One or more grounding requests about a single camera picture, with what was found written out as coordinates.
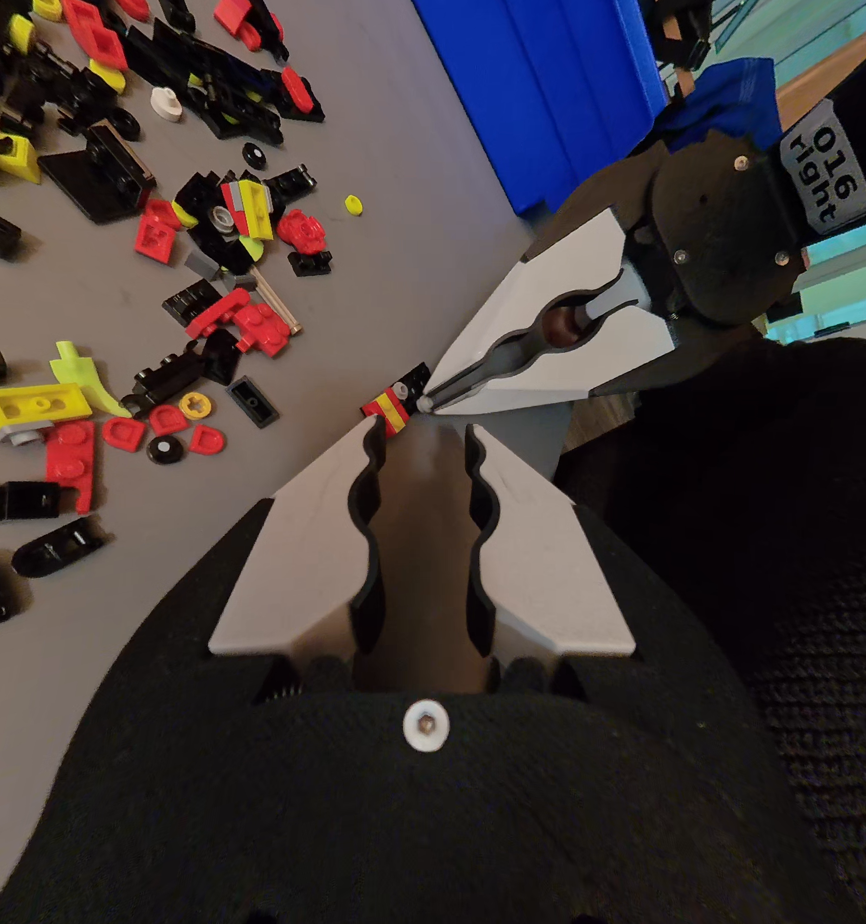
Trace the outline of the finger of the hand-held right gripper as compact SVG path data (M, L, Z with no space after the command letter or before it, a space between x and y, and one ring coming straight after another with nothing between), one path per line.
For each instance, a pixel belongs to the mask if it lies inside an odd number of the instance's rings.
M527 331L534 330L537 344L571 347L587 339L602 316L640 307L640 276L623 259L624 242L615 215L605 210L537 256L519 260L447 349L424 395Z
M533 336L527 331L495 346L481 363L431 389L432 413L483 415L584 399L674 348L666 321L636 305L602 316L575 346L537 344Z

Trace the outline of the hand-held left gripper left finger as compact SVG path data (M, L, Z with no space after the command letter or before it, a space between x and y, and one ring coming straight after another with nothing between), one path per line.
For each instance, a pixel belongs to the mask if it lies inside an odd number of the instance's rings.
M386 596L371 522L386 443L384 420L365 418L273 495L210 653L281 655L302 669L374 650Z

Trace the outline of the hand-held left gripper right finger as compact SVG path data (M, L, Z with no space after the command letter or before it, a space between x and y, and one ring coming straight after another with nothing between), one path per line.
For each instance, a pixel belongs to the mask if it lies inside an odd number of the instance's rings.
M632 631L574 503L480 424L465 431L473 543L466 625L476 651L508 667L569 656L628 658Z

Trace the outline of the red yellow black lego assembly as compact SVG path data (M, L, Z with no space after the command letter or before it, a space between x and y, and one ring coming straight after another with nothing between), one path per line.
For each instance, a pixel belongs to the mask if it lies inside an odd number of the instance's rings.
M385 388L371 401L360 407L362 415L366 418L380 417L386 425L386 436L392 438L400 433L409 424L412 415L416 412L416 400L423 396L431 377L431 372L425 362L420 362L408 372L404 373L394 382L404 382L411 389L408 400L401 402L392 392L391 385Z

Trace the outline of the pile of lego pieces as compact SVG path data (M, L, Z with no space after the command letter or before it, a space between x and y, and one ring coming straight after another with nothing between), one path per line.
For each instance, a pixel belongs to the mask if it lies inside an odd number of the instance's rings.
M186 266L197 275L163 301L188 339L133 377L117 398L96 360L70 340L56 344L44 384L20 385L0 350L0 445L34 446L44 473L0 483L0 526L53 524L0 554L0 623L15 615L17 582L47 578L101 549L92 517L97 449L144 449L159 466L186 452L214 456L223 433L203 423L212 412L208 381L260 428L278 411L239 377L242 356L273 359L302 330L265 281L259 263L278 239L298 276L331 269L322 226L291 203L316 189L305 165L266 177L265 146L284 143L283 119L322 123L310 82L288 65L284 31L265 2L218 2L213 16L250 52L276 63L255 66L200 38L187 2L0 2L0 174L48 179L92 225L137 221L135 255L172 264L188 235ZM242 171L196 172L166 198L137 144L142 125L122 102L128 77L150 92L151 110L178 124L199 119L220 141L241 140Z

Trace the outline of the blue plastic bin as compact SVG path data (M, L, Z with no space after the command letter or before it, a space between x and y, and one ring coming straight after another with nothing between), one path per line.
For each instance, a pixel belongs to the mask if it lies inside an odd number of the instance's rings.
M637 1L415 1L515 214L555 211L668 103Z

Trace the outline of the person's black knit sweater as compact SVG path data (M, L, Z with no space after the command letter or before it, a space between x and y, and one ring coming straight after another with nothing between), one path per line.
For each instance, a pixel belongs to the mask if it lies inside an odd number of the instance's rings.
M726 653L866 922L866 339L752 339L564 453Z

